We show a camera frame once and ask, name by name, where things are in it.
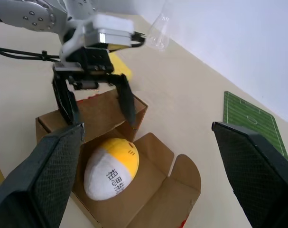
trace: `soccer field mat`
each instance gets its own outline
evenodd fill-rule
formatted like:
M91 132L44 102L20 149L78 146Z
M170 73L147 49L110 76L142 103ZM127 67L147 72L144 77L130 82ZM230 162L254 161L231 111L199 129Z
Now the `soccer field mat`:
M288 159L275 118L228 91L224 97L224 122L260 133Z

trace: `open cardboard box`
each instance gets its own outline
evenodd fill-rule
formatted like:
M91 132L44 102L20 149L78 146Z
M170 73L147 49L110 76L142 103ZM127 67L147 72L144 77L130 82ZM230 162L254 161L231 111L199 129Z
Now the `open cardboard box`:
M135 129L120 112L116 90L78 103L85 138L71 197L96 228L178 228L200 195L200 174L191 159L182 154L168 176L174 153L151 133L134 142L139 151L139 169L123 192L108 200L94 201L84 191L84 171L94 149L112 137L134 140L147 109L138 98L134 101L138 123ZM58 111L37 118L37 141L65 126Z

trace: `plush ball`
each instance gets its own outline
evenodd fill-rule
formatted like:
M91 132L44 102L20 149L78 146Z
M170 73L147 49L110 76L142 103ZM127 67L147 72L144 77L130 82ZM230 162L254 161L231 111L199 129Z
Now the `plush ball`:
M113 138L92 154L84 174L84 189L93 200L106 200L122 192L139 167L139 153L133 143Z

